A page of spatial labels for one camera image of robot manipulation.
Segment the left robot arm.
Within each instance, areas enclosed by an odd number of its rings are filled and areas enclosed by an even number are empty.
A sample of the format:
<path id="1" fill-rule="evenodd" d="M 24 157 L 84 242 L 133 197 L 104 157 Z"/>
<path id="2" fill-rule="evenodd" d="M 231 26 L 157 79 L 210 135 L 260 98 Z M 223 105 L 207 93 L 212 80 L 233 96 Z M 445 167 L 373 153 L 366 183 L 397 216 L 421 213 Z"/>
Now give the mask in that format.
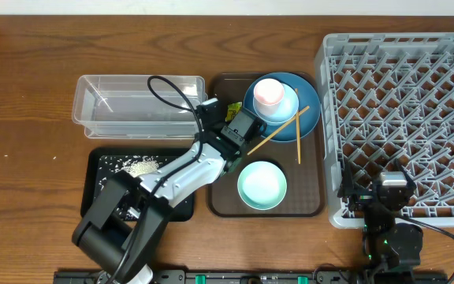
<path id="1" fill-rule="evenodd" d="M 150 283 L 149 263 L 174 208 L 231 171 L 266 128 L 249 110 L 240 110 L 231 122 L 206 106 L 192 113 L 199 131 L 188 151 L 149 174 L 116 173 L 73 231 L 73 244 L 109 275 L 109 282 Z"/>

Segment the wooden chopstick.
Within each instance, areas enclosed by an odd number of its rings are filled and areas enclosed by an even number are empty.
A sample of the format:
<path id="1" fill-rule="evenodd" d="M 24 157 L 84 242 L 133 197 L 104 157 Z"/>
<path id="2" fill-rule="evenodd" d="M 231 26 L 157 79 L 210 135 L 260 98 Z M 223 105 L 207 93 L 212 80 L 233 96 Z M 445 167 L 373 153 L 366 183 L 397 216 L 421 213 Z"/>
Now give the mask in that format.
<path id="1" fill-rule="evenodd" d="M 295 116 L 295 122 L 296 122 L 296 150 L 297 150 L 297 162 L 298 164 L 301 164 L 301 148 L 300 148 L 300 109 L 298 106 L 296 116 Z"/>

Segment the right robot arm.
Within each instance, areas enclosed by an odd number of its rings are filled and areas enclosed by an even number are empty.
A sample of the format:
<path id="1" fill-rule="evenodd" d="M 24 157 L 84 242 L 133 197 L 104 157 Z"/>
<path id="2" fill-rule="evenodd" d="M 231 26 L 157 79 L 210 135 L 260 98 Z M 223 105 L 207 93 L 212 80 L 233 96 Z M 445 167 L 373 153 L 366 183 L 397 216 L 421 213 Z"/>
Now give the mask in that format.
<path id="1" fill-rule="evenodd" d="M 409 203 L 416 184 L 398 162 L 395 167 L 362 187 L 354 182 L 352 164 L 344 163 L 337 196 L 348 200 L 349 211 L 363 214 L 363 251 L 370 259 L 363 272 L 366 283 L 414 283 L 412 268 L 421 263 L 422 229 L 396 222 L 397 212 Z"/>

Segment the mint green bowl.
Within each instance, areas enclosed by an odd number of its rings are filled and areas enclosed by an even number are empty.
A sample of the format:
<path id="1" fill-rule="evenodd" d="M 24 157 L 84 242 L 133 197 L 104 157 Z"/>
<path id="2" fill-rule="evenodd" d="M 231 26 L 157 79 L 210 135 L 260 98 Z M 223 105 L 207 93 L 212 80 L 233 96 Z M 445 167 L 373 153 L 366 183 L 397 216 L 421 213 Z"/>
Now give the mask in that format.
<path id="1" fill-rule="evenodd" d="M 285 198 L 288 188 L 284 172 L 267 161 L 257 161 L 245 166 L 236 185 L 242 201 L 259 211 L 277 207 Z"/>

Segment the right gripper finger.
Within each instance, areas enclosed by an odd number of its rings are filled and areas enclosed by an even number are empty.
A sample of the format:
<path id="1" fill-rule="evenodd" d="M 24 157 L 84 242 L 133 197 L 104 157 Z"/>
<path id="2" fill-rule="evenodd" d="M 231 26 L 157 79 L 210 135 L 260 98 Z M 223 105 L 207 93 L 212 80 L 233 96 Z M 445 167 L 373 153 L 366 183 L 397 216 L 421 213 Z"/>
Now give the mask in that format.
<path id="1" fill-rule="evenodd" d="M 400 163 L 400 160 L 399 159 L 395 159 L 394 164 L 395 164 L 396 169 L 403 174 L 403 176 L 404 176 L 404 178 L 406 180 L 406 186 L 408 188 L 416 188 L 415 182 L 410 177 L 410 175 L 407 173 L 405 168 L 402 166 L 402 164 Z"/>
<path id="2" fill-rule="evenodd" d="M 341 187 L 342 189 L 354 189 L 352 167 L 351 163 L 347 159 L 344 160 L 344 174 Z"/>

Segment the wooden chopstick diagonal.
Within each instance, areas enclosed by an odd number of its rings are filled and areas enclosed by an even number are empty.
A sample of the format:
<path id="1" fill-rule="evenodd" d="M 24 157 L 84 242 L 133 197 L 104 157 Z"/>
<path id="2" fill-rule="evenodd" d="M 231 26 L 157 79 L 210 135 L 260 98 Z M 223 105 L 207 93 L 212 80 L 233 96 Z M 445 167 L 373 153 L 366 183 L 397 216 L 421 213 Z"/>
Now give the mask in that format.
<path id="1" fill-rule="evenodd" d="M 306 106 L 302 110 L 300 110 L 300 115 L 304 114 L 310 107 Z M 277 128 L 275 131 L 273 131 L 269 136 L 267 136 L 262 142 L 257 144 L 254 148 L 252 148 L 247 155 L 250 155 L 257 149 L 259 149 L 261 146 L 263 146 L 266 142 L 271 140 L 274 136 L 276 136 L 279 132 L 281 132 L 283 129 L 287 128 L 292 122 L 295 121 L 295 116 L 292 117 L 289 121 L 285 122 L 283 125 L 281 125 L 279 128 Z"/>

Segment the yellow green snack wrapper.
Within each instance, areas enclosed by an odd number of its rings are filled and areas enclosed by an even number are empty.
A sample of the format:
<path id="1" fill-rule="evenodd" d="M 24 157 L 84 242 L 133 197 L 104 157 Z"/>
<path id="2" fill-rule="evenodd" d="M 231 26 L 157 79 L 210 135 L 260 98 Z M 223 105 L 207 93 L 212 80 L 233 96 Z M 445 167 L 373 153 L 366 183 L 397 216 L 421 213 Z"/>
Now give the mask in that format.
<path id="1" fill-rule="evenodd" d="M 232 121 L 242 109 L 242 102 L 231 103 L 227 106 L 226 121 Z"/>

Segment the pile of white rice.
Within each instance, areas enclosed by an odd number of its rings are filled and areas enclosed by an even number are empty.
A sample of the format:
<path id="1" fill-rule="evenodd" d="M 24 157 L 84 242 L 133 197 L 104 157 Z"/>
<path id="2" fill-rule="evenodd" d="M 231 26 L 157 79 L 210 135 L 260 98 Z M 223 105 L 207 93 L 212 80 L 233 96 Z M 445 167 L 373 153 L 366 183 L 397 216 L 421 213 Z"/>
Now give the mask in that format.
<path id="1" fill-rule="evenodd" d="M 123 170 L 135 178 L 141 174 L 156 171 L 165 160 L 161 160 L 159 156 L 149 155 L 104 155 L 99 159 L 95 178 L 95 195 L 106 187 L 107 181 L 117 172 Z M 135 221 L 140 216 L 140 210 L 135 209 L 129 203 L 127 196 L 119 202 L 115 212 L 124 221 Z"/>

